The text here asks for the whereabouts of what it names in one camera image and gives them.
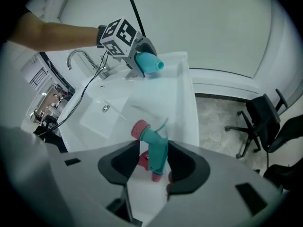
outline faucet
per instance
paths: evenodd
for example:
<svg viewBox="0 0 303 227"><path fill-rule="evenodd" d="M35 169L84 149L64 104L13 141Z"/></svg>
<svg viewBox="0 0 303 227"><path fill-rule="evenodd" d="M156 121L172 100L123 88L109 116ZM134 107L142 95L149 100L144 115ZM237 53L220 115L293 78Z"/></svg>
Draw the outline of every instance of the faucet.
<svg viewBox="0 0 303 227"><path fill-rule="evenodd" d="M87 54L86 51L84 51L84 50L74 50L68 55L67 60L66 60L68 70L72 69L72 67L71 67L71 58L77 52L82 52L84 54L85 58L89 61L89 63L93 66L93 68L95 70L99 69L99 66L93 61L93 59L89 56L89 54ZM103 70L98 75L101 77L102 80L104 80L109 76L108 72L109 72L108 66L105 66L103 68Z"/></svg>

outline black watch strap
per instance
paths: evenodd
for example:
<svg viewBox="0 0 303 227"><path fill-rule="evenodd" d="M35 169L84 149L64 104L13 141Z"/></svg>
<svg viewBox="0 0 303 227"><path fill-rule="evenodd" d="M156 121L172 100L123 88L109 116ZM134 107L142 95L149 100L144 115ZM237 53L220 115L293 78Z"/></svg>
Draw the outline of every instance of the black watch strap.
<svg viewBox="0 0 303 227"><path fill-rule="evenodd" d="M102 35L106 29L106 25L100 25L98 27L98 35L97 35L97 48L104 48L104 46L100 43L100 39L102 38Z"/></svg>

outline sink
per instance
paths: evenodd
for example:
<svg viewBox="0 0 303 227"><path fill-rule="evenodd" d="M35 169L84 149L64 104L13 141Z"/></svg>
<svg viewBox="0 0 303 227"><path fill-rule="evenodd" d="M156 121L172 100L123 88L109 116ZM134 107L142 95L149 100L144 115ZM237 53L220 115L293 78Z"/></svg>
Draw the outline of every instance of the sink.
<svg viewBox="0 0 303 227"><path fill-rule="evenodd" d="M105 80L94 79L72 116L60 126L69 152L108 147L134 140L131 130L143 119L156 130L165 119L169 140L199 146L196 98L189 75L186 52L160 55L164 68L145 78L125 70ZM83 88L90 79L83 81ZM78 102L83 88L77 90L66 105L61 122ZM148 149L140 142L140 154ZM136 166L127 182L133 217L145 227L167 203L166 186L170 167L166 162L161 180L153 182L152 172Z"/></svg>

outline tile floor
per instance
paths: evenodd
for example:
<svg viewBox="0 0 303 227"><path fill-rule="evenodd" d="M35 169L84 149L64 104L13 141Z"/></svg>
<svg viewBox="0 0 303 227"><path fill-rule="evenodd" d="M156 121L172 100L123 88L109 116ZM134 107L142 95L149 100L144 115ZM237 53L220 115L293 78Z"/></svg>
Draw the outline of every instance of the tile floor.
<svg viewBox="0 0 303 227"><path fill-rule="evenodd" d="M238 111L246 111L245 104L204 97L196 97L199 131L200 131L200 147L220 152L231 157L235 157L237 153L242 153L247 139L247 134L239 131L230 130L226 132L224 127L238 126L246 128L243 116L237 115ZM257 148L254 141L244 158L239 159L252 169L260 169L260 174L266 170L266 153L262 149L258 153L254 153L253 149Z"/></svg>

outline red nozzle cap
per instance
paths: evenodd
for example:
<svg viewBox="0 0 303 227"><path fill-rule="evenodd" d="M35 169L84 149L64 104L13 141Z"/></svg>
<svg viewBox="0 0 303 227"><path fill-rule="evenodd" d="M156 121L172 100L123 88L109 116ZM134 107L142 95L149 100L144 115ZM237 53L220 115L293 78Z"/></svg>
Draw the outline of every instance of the red nozzle cap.
<svg viewBox="0 0 303 227"><path fill-rule="evenodd" d="M143 119L139 120L137 123L135 123L135 125L133 126L131 135L136 138L137 140L140 140L141 134L143 133L143 131L150 126L150 124L148 124L146 121L144 121Z"/></svg>

